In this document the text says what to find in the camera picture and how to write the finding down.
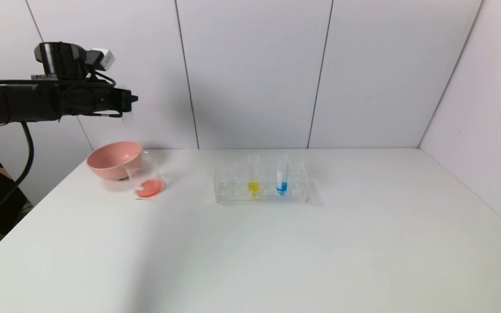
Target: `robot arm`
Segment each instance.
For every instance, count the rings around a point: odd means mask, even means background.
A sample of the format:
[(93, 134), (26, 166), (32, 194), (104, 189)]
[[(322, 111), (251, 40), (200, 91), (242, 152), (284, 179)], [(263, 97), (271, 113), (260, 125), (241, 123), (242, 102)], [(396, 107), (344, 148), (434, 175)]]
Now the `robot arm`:
[[(109, 50), (86, 51), (71, 43), (42, 42), (34, 56), (43, 64), (44, 74), (32, 75), (31, 80), (0, 80), (0, 125), (21, 122), (27, 137), (26, 122), (54, 121), (63, 115), (121, 117), (138, 100), (97, 72), (113, 64), (115, 58)], [(99, 113), (109, 110), (116, 113)], [(30, 166), (25, 168), (25, 176), (28, 169)]]

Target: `black cable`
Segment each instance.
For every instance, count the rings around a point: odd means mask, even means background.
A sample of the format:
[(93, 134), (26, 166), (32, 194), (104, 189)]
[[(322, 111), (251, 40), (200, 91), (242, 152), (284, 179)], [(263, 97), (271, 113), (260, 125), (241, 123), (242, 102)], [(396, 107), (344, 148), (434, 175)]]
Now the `black cable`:
[(105, 76), (104, 74), (102, 74), (102, 73), (100, 73), (100, 72), (96, 72), (96, 71), (94, 71), (94, 74), (95, 74), (95, 75), (97, 75), (97, 76), (99, 76), (99, 77), (102, 77), (103, 79), (109, 80), (109, 81), (111, 82), (111, 84), (110, 84), (110, 85), (111, 85), (112, 87), (115, 87), (115, 80), (111, 79), (110, 77)]
[[(82, 80), (82, 82), (85, 83), (85, 82), (88, 81), (88, 79), (90, 79), (90, 77), (86, 77), (85, 79)], [(61, 96), (60, 96), (61, 99), (63, 99), (70, 91), (72, 91), (73, 89), (75, 89), (75, 87), (76, 87), (75, 85), (71, 85), (71, 86), (67, 87), (67, 89), (65, 89), (64, 91), (62, 91)]]
[(32, 167), (32, 162), (34, 161), (34, 142), (32, 141), (32, 136), (30, 135), (30, 129), (28, 129), (26, 122), (21, 122), (20, 124), (22, 125), (24, 136), (26, 136), (26, 142), (28, 143), (28, 160), (26, 161), (24, 170), (22, 170), (22, 174), (20, 174), (7, 194), (0, 200), (0, 206), (16, 190), (16, 188), (18, 187), (18, 185), (20, 185), (24, 178), (26, 178), (26, 175), (28, 175), (28, 172), (30, 172), (30, 168)]
[[(9, 97), (7, 95), (7, 91), (5, 90), (4, 87), (0, 85), (1, 90), (3, 91), (5, 101), (7, 103), (7, 108), (8, 108), (8, 113), (9, 117), (7, 119), (7, 122), (3, 125), (7, 125), (10, 122), (11, 118), (11, 110), (10, 110), (10, 103), (9, 103)], [(17, 178), (16, 182), (12, 185), (10, 190), (7, 192), (7, 194), (0, 200), (0, 206), (7, 200), (7, 198), (16, 190), (16, 188), (20, 185), (20, 183), (26, 178), (26, 175), (28, 175), (28, 172), (30, 172), (30, 168), (32, 167), (32, 162), (34, 161), (34, 142), (32, 141), (32, 135), (30, 135), (30, 129), (28, 129), (28, 125), (26, 122), (21, 122), (22, 125), (22, 130), (24, 131), (24, 136), (26, 137), (26, 143), (28, 144), (28, 159), (26, 160), (26, 166), (24, 166), (24, 170), (22, 170), (22, 173), (20, 176)]]

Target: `white table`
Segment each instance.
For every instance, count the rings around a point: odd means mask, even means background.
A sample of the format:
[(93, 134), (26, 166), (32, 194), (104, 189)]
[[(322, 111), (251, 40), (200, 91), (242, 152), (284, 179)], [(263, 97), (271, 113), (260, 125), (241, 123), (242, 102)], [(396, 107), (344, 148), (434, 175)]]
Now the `white table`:
[(248, 153), (158, 151), (149, 200), (81, 164), (0, 243), (0, 312), (501, 313), (501, 218), (422, 151), (283, 150), (309, 204), (216, 204)]

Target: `test tube rack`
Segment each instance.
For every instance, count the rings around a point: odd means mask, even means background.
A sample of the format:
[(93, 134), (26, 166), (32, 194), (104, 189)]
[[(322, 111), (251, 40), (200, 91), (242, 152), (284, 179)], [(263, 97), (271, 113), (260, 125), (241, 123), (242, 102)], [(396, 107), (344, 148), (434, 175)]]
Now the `test tube rack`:
[(306, 202), (308, 177), (303, 163), (290, 162), (287, 190), (279, 194), (276, 189), (276, 162), (260, 164), (259, 190), (249, 192), (249, 171), (247, 162), (227, 162), (215, 170), (214, 188), (216, 202), (221, 204), (252, 202)]

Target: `test tube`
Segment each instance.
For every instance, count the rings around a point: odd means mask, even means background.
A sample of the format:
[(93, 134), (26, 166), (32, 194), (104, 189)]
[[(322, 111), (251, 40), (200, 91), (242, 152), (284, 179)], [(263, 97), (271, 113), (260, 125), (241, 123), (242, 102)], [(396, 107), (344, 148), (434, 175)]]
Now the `test tube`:
[(254, 196), (260, 190), (260, 183), (258, 182), (260, 177), (260, 156), (256, 154), (249, 155), (247, 164), (249, 168), (248, 189), (250, 194)]
[(287, 174), (289, 173), (289, 157), (282, 155), (278, 158), (276, 189), (278, 194), (285, 194), (287, 191)]

